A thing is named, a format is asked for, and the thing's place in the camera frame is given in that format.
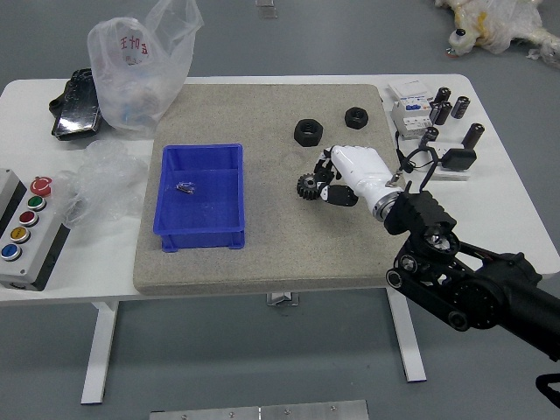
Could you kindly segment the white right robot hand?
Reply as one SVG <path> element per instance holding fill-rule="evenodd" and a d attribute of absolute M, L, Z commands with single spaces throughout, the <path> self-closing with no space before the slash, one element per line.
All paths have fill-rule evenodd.
<path fill-rule="evenodd" d="M 314 179 L 323 201 L 351 207 L 362 197 L 379 221 L 384 220 L 402 191 L 378 152 L 363 146 L 335 145 L 323 150 Z"/>

